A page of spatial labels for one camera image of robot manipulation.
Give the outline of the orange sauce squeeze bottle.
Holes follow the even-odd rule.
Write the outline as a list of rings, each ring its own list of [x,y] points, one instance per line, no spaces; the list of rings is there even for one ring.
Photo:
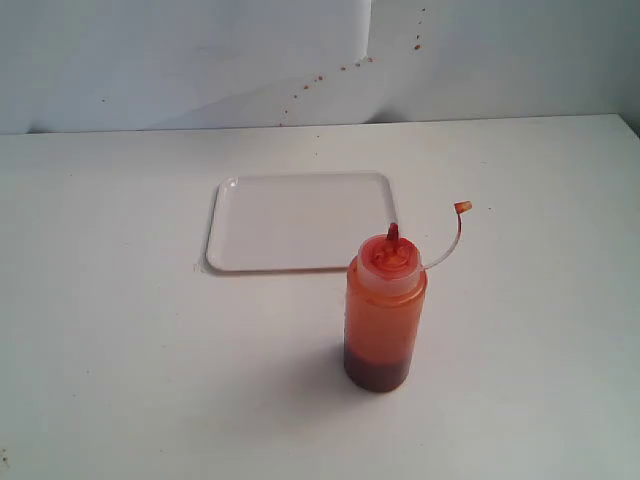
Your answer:
[[[343,367],[358,387],[387,393],[406,380],[413,357],[428,270],[445,261],[462,235],[470,201],[454,205],[457,231],[447,250],[428,264],[392,223],[363,242],[347,269]]]

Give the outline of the white rectangular plastic tray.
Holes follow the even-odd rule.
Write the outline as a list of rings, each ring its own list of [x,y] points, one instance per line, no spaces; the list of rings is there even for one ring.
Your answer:
[[[343,270],[396,219],[378,172],[231,177],[216,191],[205,259],[222,273]]]

